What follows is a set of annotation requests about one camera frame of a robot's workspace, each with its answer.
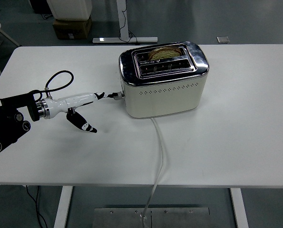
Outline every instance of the white toaster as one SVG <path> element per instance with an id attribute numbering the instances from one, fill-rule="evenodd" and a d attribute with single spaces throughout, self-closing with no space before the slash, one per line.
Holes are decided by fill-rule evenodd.
<path id="1" fill-rule="evenodd" d="M 180 56 L 148 60 L 149 52 L 167 46 L 180 48 Z M 119 71 L 127 113 L 147 118 L 196 108 L 209 64 L 198 45 L 178 42 L 125 51 Z"/>

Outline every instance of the small white box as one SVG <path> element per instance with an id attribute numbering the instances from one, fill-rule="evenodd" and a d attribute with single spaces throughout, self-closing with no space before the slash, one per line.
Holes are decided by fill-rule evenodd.
<path id="1" fill-rule="evenodd" d="M 92 12 L 91 0 L 47 0 L 55 19 L 88 20 Z"/>

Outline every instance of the white cable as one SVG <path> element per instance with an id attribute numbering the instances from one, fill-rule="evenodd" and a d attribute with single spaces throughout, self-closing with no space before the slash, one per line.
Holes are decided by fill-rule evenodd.
<path id="1" fill-rule="evenodd" d="M 157 122 L 156 122 L 156 120 L 154 118 L 151 118 L 151 121 L 153 122 L 154 127 L 155 127 L 156 132 L 157 132 L 157 135 L 158 135 L 160 151 L 161 151 L 161 160 L 162 161 L 161 161 L 161 166 L 160 166 L 159 173 L 158 173 L 158 175 L 156 177 L 155 183 L 154 183 L 152 191 L 151 191 L 151 195 L 150 195 L 149 199 L 147 200 L 147 203 L 146 203 L 145 208 L 143 209 L 143 212 L 140 215 L 141 216 L 141 220 L 142 220 L 142 227 L 143 228 L 148 228 L 148 226 L 144 223 L 144 217 L 146 215 L 146 210 L 147 210 L 147 208 L 148 208 L 148 206 L 150 204 L 150 201 L 151 201 L 151 199 L 152 199 L 152 197 L 154 195 L 154 192 L 155 192 L 155 189 L 157 187 L 158 181 L 159 181 L 159 179 L 161 177 L 161 174 L 163 172 L 163 169 L 165 167 L 165 156 L 166 156 L 166 152 L 165 152 L 164 145 L 163 145 L 163 140 L 162 140 L 162 135 L 161 135 L 160 129 L 158 127 L 158 124 L 157 124 Z"/>

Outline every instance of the black cable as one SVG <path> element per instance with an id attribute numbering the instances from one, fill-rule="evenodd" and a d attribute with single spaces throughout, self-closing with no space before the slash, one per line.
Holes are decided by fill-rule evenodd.
<path id="1" fill-rule="evenodd" d="M 126 0 L 126 9 L 124 11 L 122 10 L 122 14 L 123 14 L 123 17 L 124 17 L 124 25 L 119 29 L 119 36 L 118 36 L 118 38 L 121 41 L 123 41 L 123 42 L 129 43 L 131 41 L 131 38 L 135 37 L 136 38 L 136 44 L 137 44 L 138 43 L 137 37 L 130 30 L 128 30 L 128 32 L 129 32 L 128 37 L 130 37 L 130 39 L 128 41 L 125 41 L 125 40 L 121 39 L 121 29 L 123 29 L 126 26 L 126 23 L 127 23 L 127 18 L 126 18 L 125 14 L 124 14 L 126 12 L 126 10 L 127 10 L 127 0 Z"/>
<path id="2" fill-rule="evenodd" d="M 53 15 L 52 14 L 45 14 L 43 16 L 43 14 L 41 14 L 41 16 L 42 16 L 43 20 L 47 20 L 47 19 L 51 18 Z"/>
<path id="3" fill-rule="evenodd" d="M 40 186 L 38 186 L 37 197 L 36 197 L 36 200 L 35 200 L 35 198 L 33 198 L 33 196 L 29 193 L 29 191 L 28 191 L 28 186 L 26 185 L 26 191 L 27 191 L 28 195 L 29 195 L 29 196 L 32 198 L 32 200 L 35 202 L 35 205 L 36 205 L 36 213 L 37 213 L 37 219 L 38 219 L 38 223 L 39 223 L 40 227 L 43 228 L 39 216 L 43 219 L 46 228 L 48 228 L 47 223 L 46 223 L 46 220 L 45 220 L 44 217 L 40 214 L 39 209 L 38 209 L 38 195 L 39 195 L 39 190 L 40 190 Z"/>
<path id="4" fill-rule="evenodd" d="M 68 74 L 71 75 L 71 79 L 70 79 L 70 81 L 69 81 L 66 85 L 61 86 L 61 87 L 56 88 L 56 89 L 32 90 L 32 91 L 30 91 L 30 93 L 32 93 L 32 94 L 40 94 L 40 98 L 37 99 L 36 102 L 39 101 L 39 100 L 42 98 L 42 93 L 46 93 L 46 95 L 48 96 L 48 93 L 50 93 L 50 92 L 55 92 L 55 91 L 64 89 L 64 88 L 66 88 L 67 86 L 69 86 L 69 85 L 74 81 L 74 75 L 73 75 L 73 73 L 71 73 L 71 72 L 68 71 L 68 70 L 61 70 L 61 71 L 55 73 L 55 74 L 47 81 L 47 83 L 46 83 L 46 85 L 45 85 L 45 88 L 48 88 L 49 83 L 50 83 L 57 75 L 62 74 L 62 73 L 68 73 Z"/>

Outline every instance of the toaster vent holes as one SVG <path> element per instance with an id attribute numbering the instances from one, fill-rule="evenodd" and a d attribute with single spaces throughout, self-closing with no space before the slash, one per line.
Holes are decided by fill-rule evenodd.
<path id="1" fill-rule="evenodd" d="M 166 92 L 170 92 L 170 91 L 175 91 L 175 90 L 180 90 L 180 89 L 186 89 L 186 88 L 192 88 L 194 86 L 197 86 L 198 82 L 191 83 L 191 84 L 187 84 L 187 85 L 182 85 L 182 86 L 178 86 L 178 87 L 171 87 L 171 88 L 164 88 L 164 89 L 159 89 L 159 90 L 149 90 L 149 91 L 140 91 L 139 94 L 140 95 L 147 95 L 147 94 L 157 94 L 157 93 L 166 93 Z"/>

